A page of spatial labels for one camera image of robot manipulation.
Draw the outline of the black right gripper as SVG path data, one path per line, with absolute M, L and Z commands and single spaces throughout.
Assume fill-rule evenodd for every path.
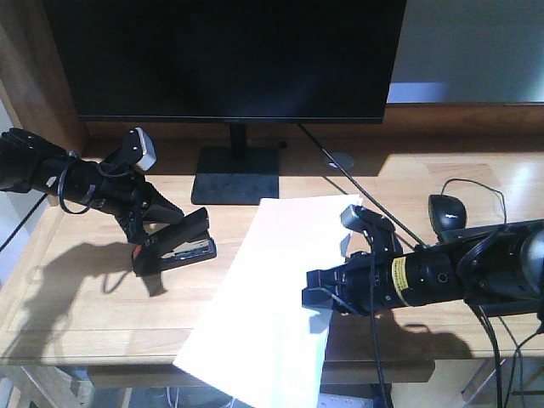
M 385 216 L 362 207 L 360 219 L 364 235 L 376 255 L 357 252 L 347 263 L 334 269 L 315 269 L 306 273 L 302 305 L 307 309 L 329 309 L 340 314 L 368 316 L 371 309 L 404 308 L 407 303 L 394 286 L 393 263 L 405 261 L 393 223 Z

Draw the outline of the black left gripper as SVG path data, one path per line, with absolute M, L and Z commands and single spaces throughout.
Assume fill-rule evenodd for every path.
M 115 217 L 127 241 L 148 252 L 145 222 L 178 224 L 183 211 L 161 195 L 129 165 L 65 159 L 59 164 L 57 197 L 61 208 L 80 215 L 94 209 Z

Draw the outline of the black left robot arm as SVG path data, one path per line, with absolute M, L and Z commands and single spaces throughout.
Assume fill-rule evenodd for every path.
M 81 213 L 93 209 L 110 214 L 133 244 L 170 238 L 179 246 L 184 214 L 144 176 L 155 162 L 152 139 L 140 127 L 129 130 L 122 146 L 101 162 L 84 161 L 20 128 L 1 135 L 3 191 L 38 190 L 57 196 L 63 210 L 72 202 L 81 205 Z

